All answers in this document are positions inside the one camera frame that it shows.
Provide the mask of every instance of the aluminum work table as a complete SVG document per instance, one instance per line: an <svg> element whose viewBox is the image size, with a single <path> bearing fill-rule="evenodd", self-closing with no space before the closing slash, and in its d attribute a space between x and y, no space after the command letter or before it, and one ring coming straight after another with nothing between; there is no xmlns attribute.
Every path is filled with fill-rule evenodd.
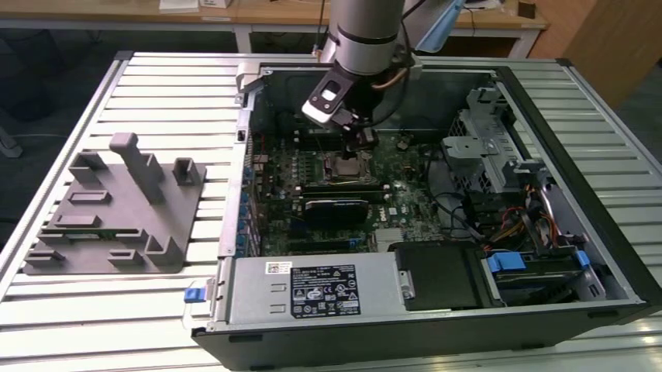
<svg viewBox="0 0 662 372"><path fill-rule="evenodd" d="M135 53L115 60L0 256L0 370L225 370L191 340L207 304L183 291L217 270L241 63L313 62L285 54ZM423 59L509 65L658 282L662 281L662 167L573 67L554 60ZM203 199L179 274L27 276L22 261L74 177L74 154L118 162L115 132L140 135L161 162L207 163ZM524 142L536 155L532 141ZM355 363L315 370L661 370L662 314L596 329L556 347Z"/></svg>

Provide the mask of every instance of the blue tab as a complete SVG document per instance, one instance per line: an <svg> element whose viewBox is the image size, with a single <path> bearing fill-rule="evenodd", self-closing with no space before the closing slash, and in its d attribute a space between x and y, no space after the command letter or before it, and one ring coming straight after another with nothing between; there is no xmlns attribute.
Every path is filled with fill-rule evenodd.
<svg viewBox="0 0 662 372"><path fill-rule="evenodd" d="M253 167L245 167L245 178L253 180Z"/></svg>
<svg viewBox="0 0 662 372"><path fill-rule="evenodd" d="M488 259L490 271L525 270L526 264L522 255L518 252L498 252Z"/></svg>
<svg viewBox="0 0 662 372"><path fill-rule="evenodd" d="M496 256L488 258L488 266L490 266L490 271L493 273L498 273L501 271L501 265Z"/></svg>
<svg viewBox="0 0 662 372"><path fill-rule="evenodd" d="M205 302L205 294L207 290L205 288L187 288L185 290L185 302L187 304L198 304Z"/></svg>
<svg viewBox="0 0 662 372"><path fill-rule="evenodd" d="M577 260L580 261L580 264L582 265L582 268L588 268L592 265L592 260L589 260L589 256L586 255L586 252L584 250L578 250L576 252Z"/></svg>

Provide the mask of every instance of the power supply label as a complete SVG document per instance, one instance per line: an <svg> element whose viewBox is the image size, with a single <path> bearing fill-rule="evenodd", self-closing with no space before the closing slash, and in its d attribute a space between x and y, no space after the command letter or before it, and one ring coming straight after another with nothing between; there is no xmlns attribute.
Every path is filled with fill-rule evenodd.
<svg viewBox="0 0 662 372"><path fill-rule="evenodd" d="M290 278L297 319L361 314L354 265L293 267Z"/></svg>

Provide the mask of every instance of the barcode sticker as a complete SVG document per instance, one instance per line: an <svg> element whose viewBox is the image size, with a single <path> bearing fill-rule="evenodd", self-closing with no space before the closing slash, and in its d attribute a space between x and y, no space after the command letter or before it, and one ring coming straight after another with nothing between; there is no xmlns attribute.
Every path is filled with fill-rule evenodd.
<svg viewBox="0 0 662 372"><path fill-rule="evenodd" d="M293 262L269 262L265 268L267 274L290 274L290 269L293 269Z"/></svg>

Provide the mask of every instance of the motherboard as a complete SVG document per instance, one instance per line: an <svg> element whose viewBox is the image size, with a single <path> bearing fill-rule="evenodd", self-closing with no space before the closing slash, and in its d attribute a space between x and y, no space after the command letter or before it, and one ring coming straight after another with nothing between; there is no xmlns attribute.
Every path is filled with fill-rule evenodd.
<svg viewBox="0 0 662 372"><path fill-rule="evenodd" d="M342 146L322 129L255 136L261 256L378 252L443 238L426 180L430 145L394 132L353 157Z"/></svg>

